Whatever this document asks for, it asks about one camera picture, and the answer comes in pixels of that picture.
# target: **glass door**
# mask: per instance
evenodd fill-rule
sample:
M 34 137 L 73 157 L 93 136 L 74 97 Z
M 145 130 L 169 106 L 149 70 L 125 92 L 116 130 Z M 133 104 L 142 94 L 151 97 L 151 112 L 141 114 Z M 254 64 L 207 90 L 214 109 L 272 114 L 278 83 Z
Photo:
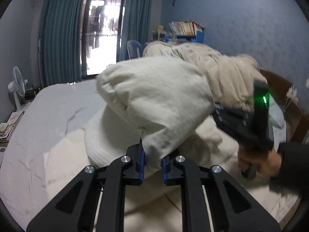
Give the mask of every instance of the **glass door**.
M 84 0 L 81 37 L 82 77 L 100 74 L 118 61 L 125 0 Z

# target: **blue chair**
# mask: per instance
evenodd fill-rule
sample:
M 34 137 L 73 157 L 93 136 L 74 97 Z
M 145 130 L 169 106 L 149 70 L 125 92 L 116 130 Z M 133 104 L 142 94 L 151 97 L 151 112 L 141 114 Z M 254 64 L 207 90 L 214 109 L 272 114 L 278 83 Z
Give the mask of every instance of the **blue chair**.
M 127 42 L 127 49 L 129 54 L 129 59 L 138 58 L 143 56 L 142 45 L 136 40 L 129 40 Z

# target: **stack of books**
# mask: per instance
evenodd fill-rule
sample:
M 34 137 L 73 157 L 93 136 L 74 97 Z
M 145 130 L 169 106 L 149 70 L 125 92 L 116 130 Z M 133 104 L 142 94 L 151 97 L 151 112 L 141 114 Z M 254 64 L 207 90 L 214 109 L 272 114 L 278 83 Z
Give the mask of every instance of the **stack of books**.
M 13 126 L 8 123 L 0 124 L 0 143 L 8 142 L 12 135 Z
M 204 27 L 194 21 L 170 22 L 169 26 L 177 36 L 196 36 L 197 31 L 203 32 Z
M 0 143 L 10 141 L 10 138 L 23 114 L 24 111 L 12 113 L 7 123 L 0 124 Z

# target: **bookshelf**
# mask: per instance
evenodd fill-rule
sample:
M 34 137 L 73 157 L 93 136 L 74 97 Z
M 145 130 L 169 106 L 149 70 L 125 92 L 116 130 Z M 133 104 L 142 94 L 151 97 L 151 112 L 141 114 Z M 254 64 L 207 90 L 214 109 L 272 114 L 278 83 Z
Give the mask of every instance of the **bookshelf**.
M 204 27 L 194 21 L 172 21 L 169 26 L 177 39 L 204 43 Z

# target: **stack of papers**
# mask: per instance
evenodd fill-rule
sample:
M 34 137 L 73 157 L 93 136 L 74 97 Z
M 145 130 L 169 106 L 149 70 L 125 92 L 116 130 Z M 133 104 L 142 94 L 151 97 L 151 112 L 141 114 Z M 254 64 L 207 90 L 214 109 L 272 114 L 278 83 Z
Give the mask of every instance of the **stack of papers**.
M 0 143 L 10 141 L 10 138 L 14 132 L 14 129 L 23 114 L 24 114 L 24 111 L 12 113 L 7 123 L 0 124 Z

